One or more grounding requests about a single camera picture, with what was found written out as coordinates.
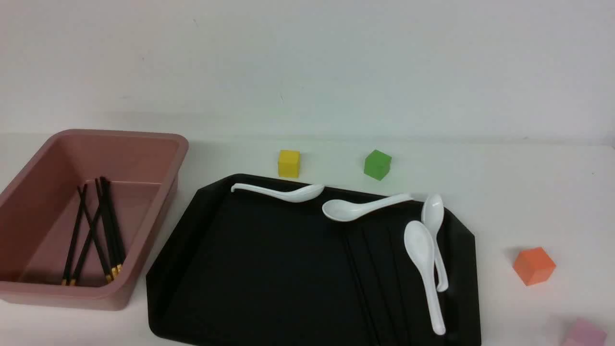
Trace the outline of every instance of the pink plastic bin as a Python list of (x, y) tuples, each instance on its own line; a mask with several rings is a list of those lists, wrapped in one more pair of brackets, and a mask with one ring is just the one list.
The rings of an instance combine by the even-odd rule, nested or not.
[[(177, 191), (188, 141), (174, 134), (67, 130), (48, 139), (0, 194), (0, 298), (19, 304), (120, 310)], [(80, 286), (61, 286), (79, 196), (77, 186), (111, 181), (126, 250), (122, 272), (107, 284), (93, 245)], [(87, 207), (98, 201), (88, 187)], [(81, 223), (73, 266), (88, 232)], [(102, 224), (98, 237), (105, 244)]]

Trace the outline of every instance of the orange cube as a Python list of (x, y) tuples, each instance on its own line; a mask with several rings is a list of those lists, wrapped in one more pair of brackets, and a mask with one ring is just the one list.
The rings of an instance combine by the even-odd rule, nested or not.
[(519, 252), (514, 269), (525, 286), (547, 281), (555, 270), (555, 262), (541, 247)]

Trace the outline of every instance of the spoon handle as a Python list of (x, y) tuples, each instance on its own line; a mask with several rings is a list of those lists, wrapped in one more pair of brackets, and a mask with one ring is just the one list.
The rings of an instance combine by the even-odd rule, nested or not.
[(412, 199), (409, 193), (400, 193), (391, 197), (379, 199), (377, 201), (363, 204), (361, 207), (361, 214), (367, 214), (384, 207), (392, 206), (393, 204), (409, 201)]
[(235, 185), (233, 185), (231, 187), (231, 192), (235, 192), (235, 190), (237, 190), (237, 189), (260, 193), (262, 195), (274, 197), (274, 198), (277, 198), (277, 199), (282, 199), (284, 201), (287, 199), (287, 194), (284, 193), (284, 192), (275, 191), (275, 190), (272, 190), (272, 189), (268, 189), (268, 188), (264, 188), (264, 187), (260, 187), (260, 186), (256, 186), (256, 185), (236, 183)]
[(423, 278), (423, 285), (425, 286), (425, 295), (427, 296), (427, 307), (429, 308), (431, 327), (434, 329), (434, 333), (444, 335), (446, 333), (446, 327), (444, 325), (444, 319), (442, 318), (438, 293), (435, 290), (433, 270), (434, 268), (431, 267), (431, 270), (427, 271), (427, 273), (421, 271), (421, 276)]
[(438, 240), (434, 239), (435, 243), (435, 269), (438, 272), (438, 292), (444, 292), (448, 289), (448, 275), (446, 274), (446, 267), (444, 267), (444, 260), (442, 259), (442, 253), (438, 246)]

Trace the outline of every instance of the yellow cube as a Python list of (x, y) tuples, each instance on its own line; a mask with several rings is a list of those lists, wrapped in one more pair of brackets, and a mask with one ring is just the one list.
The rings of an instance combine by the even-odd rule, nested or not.
[(300, 167), (300, 154), (294, 150), (280, 150), (277, 160), (277, 175), (285, 178), (298, 178)]

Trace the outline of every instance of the wooden block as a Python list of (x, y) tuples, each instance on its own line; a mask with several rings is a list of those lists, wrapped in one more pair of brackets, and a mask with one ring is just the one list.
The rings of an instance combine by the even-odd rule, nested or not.
[(519, 252), (514, 269), (526, 286), (547, 281), (555, 270), (555, 263), (545, 250), (536, 247)]
[(606, 332), (591, 322), (579, 318), (568, 331), (563, 346), (604, 346)]
[(300, 154), (293, 150), (280, 150), (277, 160), (277, 175), (284, 178), (298, 178), (301, 166)]
[(382, 151), (374, 150), (365, 158), (363, 173), (370, 177), (382, 180), (391, 169), (391, 157)]

